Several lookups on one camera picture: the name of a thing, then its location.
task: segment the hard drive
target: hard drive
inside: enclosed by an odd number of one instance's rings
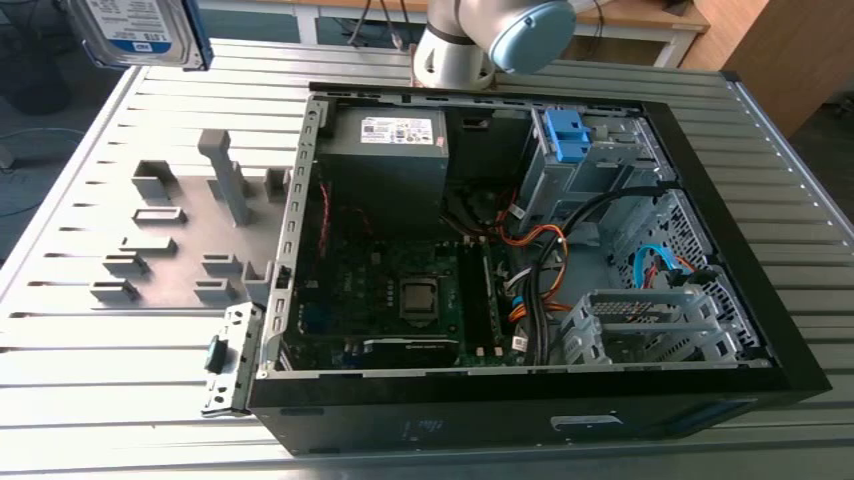
[[[75,0],[69,5],[97,65],[210,68],[214,52],[197,0]]]

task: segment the aluminum table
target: aluminum table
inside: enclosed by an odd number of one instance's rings
[[[233,132],[245,169],[294,161],[310,81],[406,85],[381,49],[215,41],[206,73],[126,73],[0,271],[0,472],[273,479],[854,477],[852,225],[748,91],[717,73],[557,62],[501,90],[666,102],[835,390],[660,443],[294,458],[254,418],[206,420],[217,309],[97,311],[89,284],[130,233],[134,165],[210,169],[201,129]]]

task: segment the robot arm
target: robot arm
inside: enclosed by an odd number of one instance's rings
[[[433,88],[478,90],[496,66],[534,73],[566,48],[576,11],[566,0],[433,0],[416,76]]]

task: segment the hard drive label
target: hard drive label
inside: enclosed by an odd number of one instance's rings
[[[165,53],[173,45],[155,0],[90,0],[105,38],[129,52]]]

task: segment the sticker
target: sticker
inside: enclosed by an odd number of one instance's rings
[[[368,117],[362,120],[362,143],[433,145],[433,122],[426,118]]]
[[[614,415],[568,415],[552,417],[552,428],[558,432],[562,430],[562,427],[569,425],[588,425],[588,428],[593,428],[594,425],[604,423],[620,423],[622,425],[624,421]]]
[[[89,0],[105,38],[123,50],[162,53],[173,38],[155,0]]]
[[[520,352],[529,351],[529,339],[525,337],[513,337],[512,348]]]
[[[514,217],[522,220],[522,217],[525,216],[525,210],[522,210],[516,203],[510,204],[510,207],[508,207],[508,210],[510,210],[510,213],[513,214]]]

